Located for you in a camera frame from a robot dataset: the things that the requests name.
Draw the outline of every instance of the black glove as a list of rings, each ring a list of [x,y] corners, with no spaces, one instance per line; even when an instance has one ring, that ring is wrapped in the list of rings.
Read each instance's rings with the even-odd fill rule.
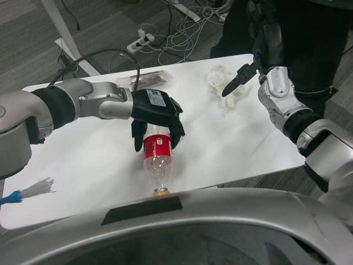
[[[135,150],[142,148],[143,136],[147,130],[147,123],[168,127],[170,139],[174,149],[182,136],[185,135],[183,125],[179,120],[182,113],[180,105],[168,96],[166,92],[142,89],[132,92],[133,108],[131,117],[132,137],[135,139]]]

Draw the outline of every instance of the white table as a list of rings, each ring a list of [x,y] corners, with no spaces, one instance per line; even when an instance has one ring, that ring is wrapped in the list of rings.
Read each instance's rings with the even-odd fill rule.
[[[236,72],[252,55],[188,62],[143,69],[166,70],[173,76],[159,87],[176,99],[184,113],[186,136],[173,150],[174,172],[169,190],[180,192],[282,171],[303,165],[296,146],[271,123],[258,100],[258,77],[233,111],[220,107],[210,93],[206,76],[222,64]],[[115,82],[135,71],[88,77],[92,82]],[[27,87],[32,91],[45,85]],[[134,151],[132,120],[82,118],[32,146],[33,156],[17,175],[6,179],[3,195],[21,190],[46,177],[55,180],[56,193],[1,207],[0,224],[6,229],[79,214],[102,206],[149,197],[152,187],[143,170],[143,154]]]

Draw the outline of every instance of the table leg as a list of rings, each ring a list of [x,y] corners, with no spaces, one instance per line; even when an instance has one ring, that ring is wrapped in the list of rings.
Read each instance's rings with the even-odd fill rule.
[[[64,52],[74,61],[81,58],[82,56],[77,49],[76,43],[74,42],[65,21],[55,5],[54,0],[41,0],[41,2],[50,19],[53,21],[57,31],[59,31],[59,34],[61,35],[61,39],[56,40],[55,43],[60,48],[64,49]],[[100,73],[86,60],[82,60],[78,63],[78,65],[90,76],[100,75]]]

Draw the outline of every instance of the upside-down bottle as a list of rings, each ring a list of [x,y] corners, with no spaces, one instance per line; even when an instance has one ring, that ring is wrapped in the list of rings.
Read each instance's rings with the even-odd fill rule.
[[[154,186],[154,196],[169,194],[167,185],[173,169],[169,129],[148,124],[143,141],[143,166]]]

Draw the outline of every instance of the white power strip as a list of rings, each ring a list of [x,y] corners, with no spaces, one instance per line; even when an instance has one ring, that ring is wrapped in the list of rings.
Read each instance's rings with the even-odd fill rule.
[[[134,41],[130,45],[128,45],[126,48],[129,51],[129,53],[134,54],[136,51],[142,49],[144,46],[147,46],[148,44],[151,43],[151,41],[154,41],[154,36],[152,36],[150,33],[146,34],[144,38],[139,38],[138,40]]]

